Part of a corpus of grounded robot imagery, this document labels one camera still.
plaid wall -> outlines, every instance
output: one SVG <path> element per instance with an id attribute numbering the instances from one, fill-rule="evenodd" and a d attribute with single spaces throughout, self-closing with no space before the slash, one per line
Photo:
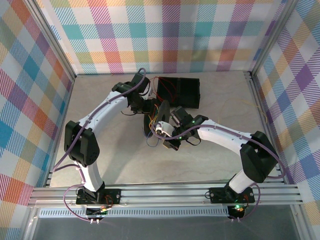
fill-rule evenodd
<path id="1" fill-rule="evenodd" d="M 141 67 L 149 73 L 248 70 L 282 4 L 281 0 L 38 3 L 79 74 L 132 73 Z"/>
<path id="2" fill-rule="evenodd" d="M 258 74 L 281 159 L 320 239 L 320 1 L 300 0 Z"/>
<path id="3" fill-rule="evenodd" d="M 285 5 L 286 3 L 288 2 L 288 0 L 281 0 L 281 3 L 280 5 L 278 6 L 278 9 L 276 10 L 273 18 L 272 18 L 272 21 L 267 29 L 267 31 L 265 32 L 264 36 L 263 36 L 263 39 L 259 45 L 259 48 L 258 50 L 256 51 L 255 55 L 254 55 L 254 58 L 253 58 L 253 61 L 251 62 L 251 66 L 249 68 L 249 71 L 252 71 L 253 68 L 255 67 L 256 65 L 256 62 L 257 62 L 257 59 L 259 58 L 262 50 L 265 48 L 265 46 L 267 45 L 268 43 L 268 40 L 269 40 L 269 37 L 270 37 L 270 34 L 273 32 L 274 30 L 274 27 L 276 26 L 276 23 L 281 15 L 281 13 L 283 12 L 284 8 L 285 8 Z"/>
<path id="4" fill-rule="evenodd" d="M 0 1 L 0 240 L 15 240 L 40 187 L 72 81 L 23 0 Z"/>

orange wire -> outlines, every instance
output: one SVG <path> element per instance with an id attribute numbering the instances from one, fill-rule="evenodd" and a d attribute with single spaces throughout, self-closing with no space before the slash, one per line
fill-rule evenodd
<path id="1" fill-rule="evenodd" d="M 109 207 L 109 208 L 112 208 L 112 206 L 114 205 L 114 200 L 112 199 L 112 197 L 111 197 L 110 195 L 107 195 L 107 196 L 105 196 L 104 198 L 105 198 L 105 200 L 106 200 L 106 204 L 108 205 L 108 207 Z M 111 206 L 109 206 L 109 204 L 108 204 L 108 198 L 111 199 Z"/>
<path id="2" fill-rule="evenodd" d="M 162 77 L 158 77 L 158 79 L 160 80 L 164 80 L 164 81 L 166 81 L 167 83 L 170 83 L 171 84 L 171 86 L 173 87 L 173 89 L 174 89 L 174 92 L 175 92 L 175 94 L 174 94 L 174 98 L 172 98 L 172 95 L 171 95 L 171 99 L 172 99 L 172 102 L 174 102 L 175 101 L 175 99 L 176 99 L 176 97 L 177 97 L 177 88 L 176 88 L 176 86 L 171 82 L 171 81 L 169 81 L 168 79 L 165 79 L 165 78 L 162 78 Z"/>
<path id="3" fill-rule="evenodd" d="M 163 102 L 164 100 L 158 95 L 158 93 L 156 92 L 156 86 L 155 86 L 155 79 L 156 78 L 158 78 L 159 79 L 159 77 L 157 77 L 157 76 L 155 76 L 155 77 L 153 77 L 153 78 L 151 78 L 150 80 L 153 80 L 153 89 L 154 89 L 154 94 L 157 96 L 157 98 L 161 101 L 161 102 Z"/>
<path id="4" fill-rule="evenodd" d="M 160 80 L 160 78 L 158 77 L 159 82 L 162 84 L 162 86 L 165 88 L 165 90 L 167 90 L 167 92 L 170 94 L 171 97 L 171 102 L 174 102 L 174 97 L 172 96 L 171 92 L 169 91 L 169 89 L 166 87 L 166 85 Z"/>

wire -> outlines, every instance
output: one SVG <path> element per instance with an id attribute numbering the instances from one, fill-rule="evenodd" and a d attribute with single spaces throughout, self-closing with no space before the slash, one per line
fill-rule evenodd
<path id="1" fill-rule="evenodd" d="M 253 104 L 252 102 L 249 102 L 249 101 L 247 101 L 247 100 L 243 100 L 243 99 L 240 99 L 240 98 L 229 98 L 228 100 L 226 100 L 226 101 L 223 103 L 223 105 L 222 105 L 222 107 L 221 107 L 221 109 L 220 109 L 220 112 L 219 112 L 219 115 L 218 115 L 218 122 L 217 122 L 218 124 L 220 123 L 221 113 L 222 113 L 222 111 L 223 111 L 226 103 L 229 102 L 230 100 L 236 100 L 236 101 L 238 101 L 238 102 L 242 102 L 242 103 L 244 103 L 244 104 L 247 104 L 247 105 L 250 105 L 250 106 L 253 106 L 253 107 L 258 108 L 258 110 L 261 112 L 261 114 L 262 114 L 262 115 L 264 116 L 264 118 L 265 118 L 265 123 L 266 123 L 266 124 L 268 123 L 268 117 L 267 117 L 267 115 L 264 113 L 264 111 L 262 111 L 262 109 L 261 109 L 260 106 L 255 105 L 255 104 Z"/>
<path id="2" fill-rule="evenodd" d="M 150 122 L 149 122 L 149 128 L 150 128 L 150 130 L 151 130 L 152 119 L 151 119 L 150 115 L 148 115 L 148 117 L 149 117 L 149 120 L 150 120 Z"/>
<path id="3" fill-rule="evenodd" d="M 106 200 L 106 204 L 108 205 L 108 207 L 109 207 L 109 208 L 112 208 L 112 206 L 114 205 L 114 200 L 113 200 L 113 198 L 112 198 L 110 195 L 107 195 L 107 196 L 105 196 L 104 198 L 105 198 L 105 200 Z M 111 199 L 111 206 L 109 206 L 109 204 L 108 204 L 108 198 Z"/>
<path id="4" fill-rule="evenodd" d="M 59 170 L 62 170 L 62 169 L 68 168 L 68 167 L 76 167 L 76 168 L 78 168 L 79 165 L 76 165 L 76 164 L 67 164 L 67 165 L 58 167 L 55 171 L 59 171 Z"/>
<path id="5" fill-rule="evenodd" d="M 170 90 L 166 87 L 166 85 L 162 82 L 162 80 L 166 81 L 167 83 L 170 83 L 173 86 L 174 89 L 174 97 L 172 96 L 172 93 L 170 92 Z M 162 78 L 162 77 L 158 77 L 158 81 L 162 84 L 162 86 L 167 90 L 167 92 L 170 94 L 171 97 L 171 102 L 173 103 L 176 100 L 176 96 L 177 96 L 177 89 L 176 86 L 169 80 Z"/>
<path id="6" fill-rule="evenodd" d="M 135 112 L 134 114 L 125 114 L 123 111 L 120 111 L 123 115 L 126 115 L 126 116 L 134 116 L 137 114 L 137 112 Z"/>
<path id="7" fill-rule="evenodd" d="M 72 186 L 68 187 L 67 190 L 66 190 L 66 191 L 64 192 L 64 194 L 63 194 L 63 203 L 64 203 L 65 207 L 66 207 L 73 215 L 75 215 L 77 218 L 79 218 L 79 219 L 81 219 L 81 220 L 83 220 L 83 221 L 86 221 L 86 222 L 89 222 L 89 223 L 90 223 L 91 220 L 89 220 L 88 218 L 84 218 L 84 217 L 76 214 L 74 211 L 72 211 L 72 209 L 71 209 L 71 208 L 68 206 L 68 204 L 66 203 L 66 195 L 67 195 L 67 192 L 69 192 L 69 190 L 72 189 L 72 188 L 80 188 L 80 187 L 83 187 L 84 185 L 85 185 L 85 184 L 83 183 L 83 184 L 76 184 L 76 185 L 72 185 Z"/>
<path id="8" fill-rule="evenodd" d="M 158 112 L 159 112 L 159 107 L 158 107 L 158 105 L 155 104 L 154 106 L 155 106 L 155 108 L 156 108 L 156 109 L 158 110 Z"/>
<path id="9" fill-rule="evenodd" d="M 210 199 L 210 196 L 208 197 L 207 196 L 207 194 L 209 194 L 210 193 L 210 191 L 207 191 L 205 194 L 204 194 L 204 197 L 206 198 L 206 199 Z"/>
<path id="10" fill-rule="evenodd" d="M 249 212 L 247 215 L 243 216 L 243 217 L 241 218 L 241 220 L 246 219 L 246 218 L 248 218 L 249 216 L 251 216 L 251 215 L 256 211 L 256 209 L 257 209 L 257 207 L 258 207 L 258 205 L 259 205 L 259 202 L 260 202 L 260 197 L 261 197 L 260 187 L 259 187 L 258 184 L 256 184 L 256 183 L 253 183 L 250 187 L 252 187 L 252 186 L 256 186 L 256 188 L 258 189 L 258 199 L 256 200 L 256 203 L 255 203 L 253 209 L 251 210 L 251 212 Z"/>
<path id="11" fill-rule="evenodd" d="M 177 97 L 177 88 L 176 86 L 169 80 L 165 79 L 165 78 L 162 78 L 162 77 L 159 77 L 159 76 L 155 76 L 153 78 L 150 79 L 150 81 L 152 80 L 153 81 L 153 89 L 154 89 L 154 94 L 156 95 L 156 97 L 160 100 L 160 102 L 163 102 L 164 99 L 162 97 L 159 96 L 159 94 L 157 93 L 156 91 L 156 86 L 155 86 L 155 79 L 158 79 L 158 81 L 163 85 L 163 87 L 167 90 L 167 92 L 170 94 L 170 97 L 171 97 L 171 102 L 173 103 L 175 100 L 176 100 L 176 97 Z M 168 82 L 169 84 L 172 85 L 173 89 L 174 89 L 174 96 L 172 95 L 172 93 L 169 91 L 169 89 L 165 86 L 165 84 L 162 82 L 162 81 L 166 81 Z"/>
<path id="12" fill-rule="evenodd" d="M 201 139 L 199 138 L 199 143 L 198 144 L 194 144 L 188 140 L 185 140 L 188 144 L 192 145 L 192 146 L 198 146 L 201 143 Z"/>
<path id="13" fill-rule="evenodd" d="M 245 208 L 247 208 L 247 207 L 249 207 L 249 198 L 246 194 L 244 195 L 244 198 L 246 200 L 246 207 Z"/>
<path id="14" fill-rule="evenodd" d="M 159 122 L 157 123 L 154 123 L 151 127 L 151 131 L 152 133 L 158 137 L 159 139 L 163 139 L 163 140 L 173 140 L 173 139 L 178 139 L 179 137 L 183 137 L 185 134 L 189 133 L 190 131 L 192 131 L 193 129 L 199 129 L 199 128 L 211 128 L 211 129 L 218 129 L 218 130 L 221 130 L 227 134 L 230 134 L 230 135 L 233 135 L 237 138 L 240 138 L 240 139 L 244 139 L 244 140 L 247 140 L 247 141 L 250 141 L 256 145 L 258 145 L 259 147 L 261 147 L 262 149 L 264 149 L 265 151 L 267 151 L 277 162 L 278 164 L 280 165 L 281 169 L 282 169 L 282 173 L 280 176 L 268 176 L 269 179 L 282 179 L 285 175 L 286 175 L 286 169 L 285 169 L 285 166 L 284 164 L 282 163 L 282 161 L 279 159 L 279 157 L 273 152 L 271 151 L 269 148 L 267 148 L 265 145 L 261 144 L 260 142 L 252 139 L 252 138 L 249 138 L 249 137 L 246 137 L 246 136 L 243 136 L 237 132 L 234 132 L 232 130 L 229 130 L 227 128 L 224 128 L 222 126 L 217 126 L 217 125 L 209 125 L 209 124 L 202 124 L 202 125 L 195 125 L 195 126 L 192 126 L 190 127 L 189 129 L 187 129 L 186 131 L 180 133 L 179 135 L 176 135 L 176 136 L 171 136 L 171 137 L 165 137 L 165 136 L 160 136 L 156 133 L 155 131 L 155 127 L 156 125 L 160 125 L 161 124 Z"/>
<path id="15" fill-rule="evenodd" d="M 151 133 L 152 133 L 152 131 L 150 131 L 149 134 L 148 134 L 148 136 L 146 136 L 146 144 L 147 144 L 149 147 L 151 147 L 151 148 L 155 148 L 156 146 L 158 146 L 160 139 L 158 138 L 158 141 L 156 142 L 156 145 L 151 146 L 151 145 L 148 143 L 148 139 L 151 138 L 151 136 L 150 136 Z"/>

black electronic enclosure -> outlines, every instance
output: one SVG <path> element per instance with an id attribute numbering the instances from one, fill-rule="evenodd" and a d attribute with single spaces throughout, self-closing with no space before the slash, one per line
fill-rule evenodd
<path id="1" fill-rule="evenodd" d="M 200 80 L 199 78 L 160 76 L 157 94 L 161 99 L 168 100 L 170 107 L 198 109 Z"/>

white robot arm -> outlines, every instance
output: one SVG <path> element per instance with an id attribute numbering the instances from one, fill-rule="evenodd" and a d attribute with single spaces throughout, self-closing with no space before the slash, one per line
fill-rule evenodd
<path id="1" fill-rule="evenodd" d="M 143 83 L 139 88 L 128 95 L 119 96 L 133 88 L 140 81 L 143 81 Z M 96 137 L 98 137 L 104 127 L 119 112 L 129 106 L 135 113 L 150 111 L 151 106 L 153 108 L 151 100 L 148 99 L 151 93 L 152 88 L 150 87 L 149 79 L 145 77 L 143 80 L 143 76 L 136 73 L 131 82 L 119 82 L 116 84 L 107 98 L 87 116 L 80 119 L 78 122 L 69 121 L 67 123 L 64 136 L 65 151 L 69 149 L 81 127 L 84 126 L 90 119 L 90 116 L 98 110 L 85 126 L 85 130 L 82 132 L 80 138 L 77 140 L 69 154 L 69 157 L 81 168 L 85 179 L 84 188 L 87 189 L 88 192 L 96 193 L 100 188 L 104 188 L 104 182 L 100 177 L 96 162 L 100 153 Z M 116 96 L 119 97 L 100 109 L 103 104 Z"/>
<path id="2" fill-rule="evenodd" d="M 219 144 L 240 156 L 242 170 L 230 179 L 224 193 L 219 193 L 225 194 L 231 201 L 237 200 L 252 184 L 262 183 L 278 163 L 269 153 L 272 152 L 277 157 L 276 151 L 267 136 L 260 131 L 255 134 L 240 132 L 217 124 L 202 115 L 193 118 L 182 107 L 176 108 L 171 113 L 171 118 L 178 127 L 164 121 L 154 125 L 155 133 L 164 139 L 163 144 L 167 148 L 177 151 L 181 141 L 195 137 Z"/>

